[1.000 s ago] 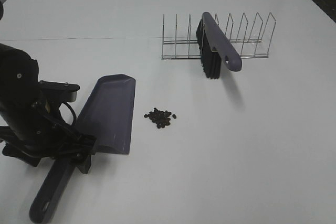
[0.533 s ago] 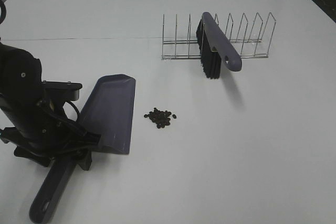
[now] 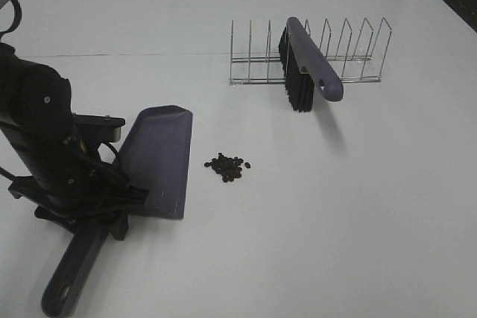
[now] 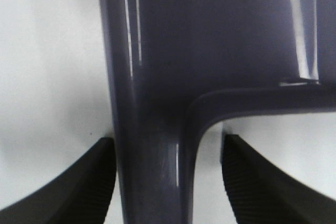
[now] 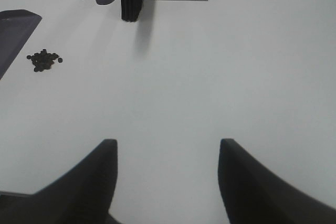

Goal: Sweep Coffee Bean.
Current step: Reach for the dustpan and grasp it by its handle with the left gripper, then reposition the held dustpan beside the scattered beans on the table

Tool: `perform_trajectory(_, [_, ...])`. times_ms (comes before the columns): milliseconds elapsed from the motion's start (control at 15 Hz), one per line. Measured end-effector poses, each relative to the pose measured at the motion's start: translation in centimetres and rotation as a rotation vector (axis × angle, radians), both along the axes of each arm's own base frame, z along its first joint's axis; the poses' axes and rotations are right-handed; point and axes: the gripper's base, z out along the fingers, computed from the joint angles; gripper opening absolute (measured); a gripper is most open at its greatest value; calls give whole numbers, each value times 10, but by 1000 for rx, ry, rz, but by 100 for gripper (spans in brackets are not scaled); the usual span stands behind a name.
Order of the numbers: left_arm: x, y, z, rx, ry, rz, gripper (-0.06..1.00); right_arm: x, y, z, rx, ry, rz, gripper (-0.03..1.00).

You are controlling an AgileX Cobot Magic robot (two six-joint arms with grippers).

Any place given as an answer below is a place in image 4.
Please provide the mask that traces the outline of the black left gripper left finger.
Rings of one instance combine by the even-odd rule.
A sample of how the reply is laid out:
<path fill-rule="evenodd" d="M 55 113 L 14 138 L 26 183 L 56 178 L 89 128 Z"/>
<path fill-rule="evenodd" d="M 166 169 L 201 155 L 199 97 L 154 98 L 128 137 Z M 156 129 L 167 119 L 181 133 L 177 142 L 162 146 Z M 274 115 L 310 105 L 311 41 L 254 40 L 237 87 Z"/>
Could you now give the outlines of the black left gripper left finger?
<path fill-rule="evenodd" d="M 103 137 L 63 173 L 1 210 L 1 223 L 104 223 L 115 186 L 114 141 Z"/>

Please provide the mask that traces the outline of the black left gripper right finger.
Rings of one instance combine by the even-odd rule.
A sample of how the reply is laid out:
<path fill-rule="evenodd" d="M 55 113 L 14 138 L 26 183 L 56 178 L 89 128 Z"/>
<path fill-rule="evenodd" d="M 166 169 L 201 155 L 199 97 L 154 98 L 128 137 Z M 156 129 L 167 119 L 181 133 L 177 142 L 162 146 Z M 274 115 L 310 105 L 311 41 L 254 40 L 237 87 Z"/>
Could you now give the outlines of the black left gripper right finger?
<path fill-rule="evenodd" d="M 239 135 L 225 134 L 224 187 L 237 223 L 335 223 L 335 200 L 284 173 Z"/>

